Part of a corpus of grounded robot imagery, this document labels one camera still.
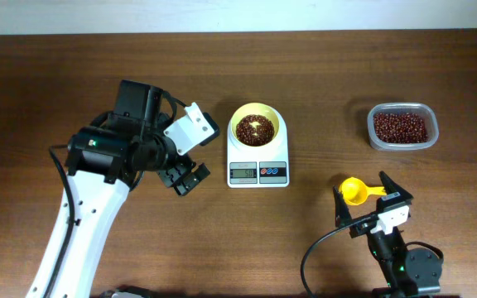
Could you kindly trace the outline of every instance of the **clear plastic container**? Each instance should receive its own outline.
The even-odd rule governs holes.
[[[373,117],[377,113],[414,113],[424,119],[428,142],[415,144],[394,144],[381,141],[374,131]],[[431,147],[439,137],[436,115],[427,105],[422,103],[382,103],[374,107],[368,114],[369,142],[371,147],[380,151],[409,151]]]

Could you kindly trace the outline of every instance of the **bowl of beans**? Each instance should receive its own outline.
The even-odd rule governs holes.
[[[383,103],[368,114],[369,142],[380,151],[426,149],[439,137],[436,115],[422,103]]]
[[[273,108],[263,103],[248,103],[231,117],[234,138],[247,147],[262,147],[276,138],[279,120]]]

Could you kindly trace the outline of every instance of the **wooden table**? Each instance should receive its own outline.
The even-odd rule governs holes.
[[[192,152],[211,176],[187,197],[146,175],[113,223],[93,294],[300,294],[303,253],[334,228],[332,185],[377,184],[384,170],[415,196],[405,240],[445,253],[442,292],[477,297],[477,30],[0,36],[0,297],[27,293],[51,235],[62,184],[46,148],[111,109],[121,79],[197,102],[224,132],[242,104],[273,106],[288,126],[291,183],[231,190],[225,133]],[[371,148],[367,113],[390,102],[429,105],[437,144]],[[327,294],[385,286],[366,239],[347,233],[306,274]]]

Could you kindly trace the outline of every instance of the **white background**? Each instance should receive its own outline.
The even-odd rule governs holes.
[[[0,0],[0,34],[477,27],[477,0]]]

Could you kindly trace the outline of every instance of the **white digital scale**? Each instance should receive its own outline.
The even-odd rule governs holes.
[[[273,139],[251,147],[238,140],[237,124],[248,115],[261,115],[273,124]],[[290,182],[287,125],[281,114],[262,103],[240,107],[228,125],[228,185],[232,188],[285,187]]]

